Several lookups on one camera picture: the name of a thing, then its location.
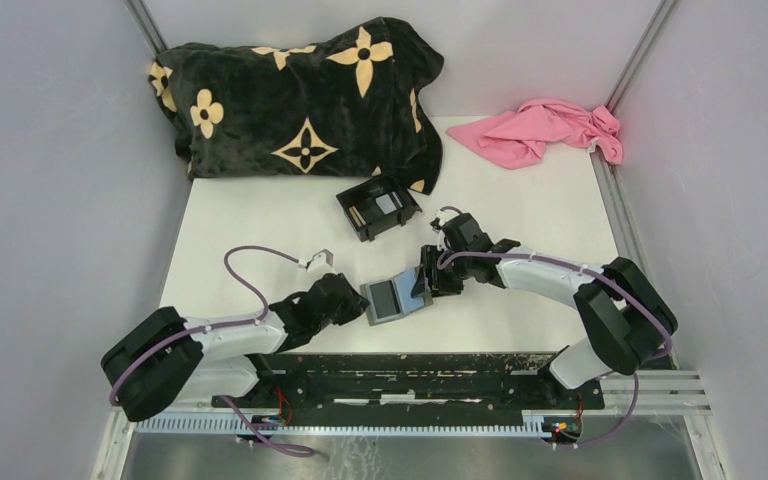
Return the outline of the black credit card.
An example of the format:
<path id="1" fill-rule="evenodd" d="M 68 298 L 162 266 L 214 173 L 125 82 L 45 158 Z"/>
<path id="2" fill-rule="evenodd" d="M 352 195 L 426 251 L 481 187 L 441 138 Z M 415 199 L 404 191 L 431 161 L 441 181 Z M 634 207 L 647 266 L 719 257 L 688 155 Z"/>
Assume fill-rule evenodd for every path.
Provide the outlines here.
<path id="1" fill-rule="evenodd" d="M 401 306 L 392 281 L 369 284 L 367 291 L 373 315 L 377 321 L 401 314 Z"/>

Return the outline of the grey leather card holder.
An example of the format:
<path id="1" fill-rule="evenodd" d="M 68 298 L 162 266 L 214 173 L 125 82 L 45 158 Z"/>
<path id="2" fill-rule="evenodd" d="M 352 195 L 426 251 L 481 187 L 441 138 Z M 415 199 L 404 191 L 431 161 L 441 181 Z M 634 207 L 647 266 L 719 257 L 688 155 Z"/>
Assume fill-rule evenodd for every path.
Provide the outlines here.
<path id="1" fill-rule="evenodd" d="M 415 267 L 391 278 L 361 285 L 360 293 L 369 302 L 368 323 L 383 325 L 430 307 L 433 299 L 425 280 L 424 268 Z"/>

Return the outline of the stack of cards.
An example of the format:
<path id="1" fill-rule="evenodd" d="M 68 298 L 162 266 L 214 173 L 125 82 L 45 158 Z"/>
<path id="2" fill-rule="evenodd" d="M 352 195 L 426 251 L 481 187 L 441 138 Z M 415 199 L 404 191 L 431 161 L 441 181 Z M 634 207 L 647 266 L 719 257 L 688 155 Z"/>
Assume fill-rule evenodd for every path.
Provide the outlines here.
<path id="1" fill-rule="evenodd" d="M 350 218 L 358 226 L 372 225 L 384 216 L 402 207 L 401 201 L 392 193 L 375 198 L 365 198 L 349 208 Z"/>

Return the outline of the black plastic card box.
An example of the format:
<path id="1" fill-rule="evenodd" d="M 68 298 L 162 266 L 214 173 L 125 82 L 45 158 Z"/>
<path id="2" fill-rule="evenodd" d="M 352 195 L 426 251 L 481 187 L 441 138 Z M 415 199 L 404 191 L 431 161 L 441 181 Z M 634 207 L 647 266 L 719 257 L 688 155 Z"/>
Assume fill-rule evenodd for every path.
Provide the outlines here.
<path id="1" fill-rule="evenodd" d="M 360 242 L 404 226 L 422 211 L 408 189 L 391 175 L 379 175 L 336 195 Z"/>

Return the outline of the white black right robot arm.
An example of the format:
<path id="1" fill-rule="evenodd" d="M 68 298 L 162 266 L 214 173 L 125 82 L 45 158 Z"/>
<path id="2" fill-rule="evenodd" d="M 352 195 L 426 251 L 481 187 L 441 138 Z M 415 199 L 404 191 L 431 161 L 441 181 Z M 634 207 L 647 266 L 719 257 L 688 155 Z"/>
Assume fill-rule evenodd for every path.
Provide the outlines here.
<path id="1" fill-rule="evenodd" d="M 458 295 L 473 280 L 527 291 L 578 313 L 584 338 L 541 369 L 537 392 L 545 405 L 562 408 L 592 379 L 631 376 L 648 361 L 670 355 L 677 319 L 632 260 L 578 263 L 511 239 L 494 242 L 471 214 L 453 206 L 440 208 L 430 226 L 437 242 L 422 250 L 412 297 Z"/>

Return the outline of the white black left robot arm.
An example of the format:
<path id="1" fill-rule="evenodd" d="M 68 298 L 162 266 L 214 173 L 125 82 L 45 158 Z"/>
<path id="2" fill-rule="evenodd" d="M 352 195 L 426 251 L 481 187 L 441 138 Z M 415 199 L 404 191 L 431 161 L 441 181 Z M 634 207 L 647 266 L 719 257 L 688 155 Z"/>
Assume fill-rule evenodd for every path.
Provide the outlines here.
<path id="1" fill-rule="evenodd" d="M 257 369 L 255 356 L 304 346 L 326 327 L 356 320 L 368 306 L 344 275 L 326 274 L 260 314 L 210 320 L 159 308 L 102 357 L 110 401 L 131 422 L 175 403 L 219 395 L 263 406 L 272 399 L 275 382 Z"/>

